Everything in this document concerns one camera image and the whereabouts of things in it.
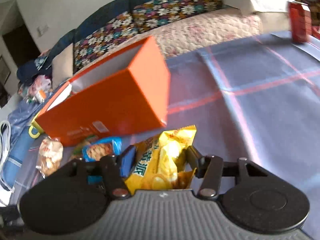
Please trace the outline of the yellow chips bag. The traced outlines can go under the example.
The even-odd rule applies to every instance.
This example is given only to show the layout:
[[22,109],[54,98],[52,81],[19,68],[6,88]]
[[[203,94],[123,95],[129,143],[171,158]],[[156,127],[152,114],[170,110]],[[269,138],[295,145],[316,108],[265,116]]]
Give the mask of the yellow chips bag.
[[163,131],[135,144],[135,164],[125,184],[131,194],[137,190],[187,189],[195,168],[186,172],[185,150],[193,144],[194,125]]

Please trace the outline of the blue cookie snack packet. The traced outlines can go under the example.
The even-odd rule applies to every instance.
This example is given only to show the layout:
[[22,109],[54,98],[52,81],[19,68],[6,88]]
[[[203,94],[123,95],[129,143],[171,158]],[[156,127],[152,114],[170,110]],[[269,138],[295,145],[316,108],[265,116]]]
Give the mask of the blue cookie snack packet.
[[102,157],[121,154],[122,139],[107,137],[82,148],[82,156],[86,162],[99,161]]

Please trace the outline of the clear pack brown cookies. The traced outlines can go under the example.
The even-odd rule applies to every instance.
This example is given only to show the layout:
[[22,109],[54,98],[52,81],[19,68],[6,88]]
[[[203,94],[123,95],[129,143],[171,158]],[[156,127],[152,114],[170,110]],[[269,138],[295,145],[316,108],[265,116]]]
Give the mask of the clear pack brown cookies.
[[82,149],[85,146],[93,144],[95,141],[97,141],[97,139],[98,137],[96,135],[90,135],[89,137],[84,139],[82,142],[77,144],[71,153],[70,160],[82,159]]

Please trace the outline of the clear bag white puffs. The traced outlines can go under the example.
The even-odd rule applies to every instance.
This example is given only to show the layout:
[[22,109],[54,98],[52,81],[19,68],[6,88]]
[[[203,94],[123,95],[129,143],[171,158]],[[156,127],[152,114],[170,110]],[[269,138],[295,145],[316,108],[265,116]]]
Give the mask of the clear bag white puffs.
[[57,139],[45,137],[40,144],[36,169],[43,178],[53,174],[60,167],[63,158],[63,145]]

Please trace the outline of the orange cardboard box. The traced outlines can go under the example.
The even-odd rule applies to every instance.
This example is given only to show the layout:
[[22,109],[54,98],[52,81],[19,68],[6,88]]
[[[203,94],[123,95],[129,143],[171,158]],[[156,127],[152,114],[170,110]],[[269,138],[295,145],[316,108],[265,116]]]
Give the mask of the orange cardboard box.
[[64,146],[141,133],[166,126],[169,91],[169,69],[149,36],[75,74],[35,121]]

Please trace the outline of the plaid blue tablecloth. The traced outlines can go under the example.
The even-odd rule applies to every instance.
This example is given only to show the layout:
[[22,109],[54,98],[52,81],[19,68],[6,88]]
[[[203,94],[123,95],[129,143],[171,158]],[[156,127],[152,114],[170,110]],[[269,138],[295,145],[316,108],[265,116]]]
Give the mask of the plaid blue tablecloth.
[[122,153],[194,125],[204,177],[131,194],[119,155],[70,160],[1,208],[4,226],[20,239],[319,239],[319,40],[265,34],[165,61],[166,126],[108,137]]

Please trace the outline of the green mug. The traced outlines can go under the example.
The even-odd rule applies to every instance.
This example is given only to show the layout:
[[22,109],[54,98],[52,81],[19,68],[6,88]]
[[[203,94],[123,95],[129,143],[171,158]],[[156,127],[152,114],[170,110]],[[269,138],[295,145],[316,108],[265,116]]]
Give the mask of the green mug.
[[32,121],[28,133],[31,138],[37,139],[43,133],[43,129],[36,121]]

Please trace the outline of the beige pillow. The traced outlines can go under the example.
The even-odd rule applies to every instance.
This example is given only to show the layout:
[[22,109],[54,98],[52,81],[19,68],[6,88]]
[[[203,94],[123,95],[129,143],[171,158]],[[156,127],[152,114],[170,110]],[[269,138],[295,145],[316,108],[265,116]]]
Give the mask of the beige pillow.
[[52,88],[73,76],[73,43],[67,46],[52,61]]

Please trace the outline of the floral cushion left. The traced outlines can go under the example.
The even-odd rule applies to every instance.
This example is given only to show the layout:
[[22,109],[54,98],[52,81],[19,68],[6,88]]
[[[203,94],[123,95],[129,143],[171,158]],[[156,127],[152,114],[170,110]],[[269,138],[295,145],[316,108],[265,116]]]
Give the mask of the floral cushion left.
[[74,43],[73,72],[76,73],[137,34],[131,14],[128,11],[122,12],[103,27]]

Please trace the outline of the floral cushion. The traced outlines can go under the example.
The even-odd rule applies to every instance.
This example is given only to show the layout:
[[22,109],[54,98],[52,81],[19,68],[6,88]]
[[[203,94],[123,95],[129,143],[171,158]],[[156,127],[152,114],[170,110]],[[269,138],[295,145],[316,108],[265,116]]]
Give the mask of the floral cushion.
[[128,11],[122,12],[103,27],[74,43],[73,72],[76,73],[137,34],[131,14]]
[[221,0],[130,0],[133,20],[140,33],[185,18],[219,10]]

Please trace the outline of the floral cushion right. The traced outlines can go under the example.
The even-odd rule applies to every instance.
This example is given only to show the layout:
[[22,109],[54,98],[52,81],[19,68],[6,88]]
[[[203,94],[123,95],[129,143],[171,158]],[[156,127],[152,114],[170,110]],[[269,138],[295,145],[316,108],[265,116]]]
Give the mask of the floral cushion right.
[[130,0],[133,20],[140,33],[185,18],[219,10],[221,0]]

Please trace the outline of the white box on sofa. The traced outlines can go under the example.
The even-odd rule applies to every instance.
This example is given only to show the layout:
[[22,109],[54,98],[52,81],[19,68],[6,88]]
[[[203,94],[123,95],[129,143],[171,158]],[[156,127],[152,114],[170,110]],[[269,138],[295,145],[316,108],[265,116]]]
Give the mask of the white box on sofa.
[[242,15],[251,15],[256,12],[287,12],[289,3],[298,3],[296,0],[222,0],[228,7],[240,10]]

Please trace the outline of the red soda can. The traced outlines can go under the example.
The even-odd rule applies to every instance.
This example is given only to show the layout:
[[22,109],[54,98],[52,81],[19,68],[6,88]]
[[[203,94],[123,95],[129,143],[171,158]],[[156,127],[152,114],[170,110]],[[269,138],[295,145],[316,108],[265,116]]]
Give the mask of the red soda can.
[[289,2],[288,12],[291,25],[292,40],[295,43],[309,42],[312,34],[311,11],[307,4]]

